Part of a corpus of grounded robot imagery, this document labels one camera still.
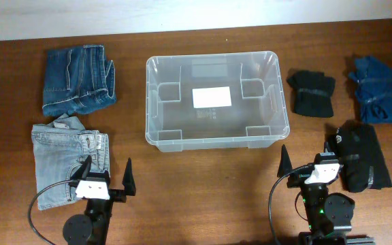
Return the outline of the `blue garment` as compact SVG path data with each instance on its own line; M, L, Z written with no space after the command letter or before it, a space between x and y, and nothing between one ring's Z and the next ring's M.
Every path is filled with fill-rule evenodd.
M355 59L348 77L357 84L360 119L367 124L392 124L392 69L373 56Z

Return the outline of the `light blue jeans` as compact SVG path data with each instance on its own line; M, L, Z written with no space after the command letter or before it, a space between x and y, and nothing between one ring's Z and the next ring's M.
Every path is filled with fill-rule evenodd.
M63 114L47 125L33 125L31 139L38 191L70 179L87 157L92 157L92 172L110 171L108 135L85 129L76 116Z

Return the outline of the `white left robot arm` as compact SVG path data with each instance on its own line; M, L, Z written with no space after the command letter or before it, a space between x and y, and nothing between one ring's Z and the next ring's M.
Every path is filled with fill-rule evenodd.
M136 194L131 159L123 175L123 189L111 189L110 173L91 171L92 163L92 156L88 156L70 178L69 185L76 189L76 197L87 203L84 213L71 216L63 226L63 237L69 245L104 245L114 203L124 203L128 196Z

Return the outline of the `dark blue jeans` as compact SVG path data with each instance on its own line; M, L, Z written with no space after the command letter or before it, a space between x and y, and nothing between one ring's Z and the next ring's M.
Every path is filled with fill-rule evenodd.
M43 106L45 116L90 114L116 102L112 60L101 44L47 51Z

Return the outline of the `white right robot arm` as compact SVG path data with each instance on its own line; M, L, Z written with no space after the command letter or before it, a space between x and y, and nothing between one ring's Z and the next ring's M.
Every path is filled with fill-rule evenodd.
M328 186L338 179L342 164L334 152L325 146L325 151L316 154L314 161L300 167L292 167L285 145L281 148L278 180L273 185L268 201L268 212L272 211L272 198L278 184L287 180L289 189L298 188L297 198L302 198L309 232L298 235L298 243L362 245L375 244L368 236L347 236L352 230L355 202L341 193L329 193Z

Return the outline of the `small black garment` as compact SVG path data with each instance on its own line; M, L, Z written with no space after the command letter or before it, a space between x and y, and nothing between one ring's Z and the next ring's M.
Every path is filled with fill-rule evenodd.
M331 118L336 80L323 72L300 70L287 79L295 91L293 111L302 116Z

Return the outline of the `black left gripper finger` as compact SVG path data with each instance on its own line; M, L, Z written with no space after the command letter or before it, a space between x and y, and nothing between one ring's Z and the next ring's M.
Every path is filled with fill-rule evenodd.
M91 170L92 157L88 155L82 165L71 176L70 180L84 180Z
M127 160L124 176L122 179L122 185L124 186L124 192L126 196L136 195L136 185L133 177L131 158L128 158Z

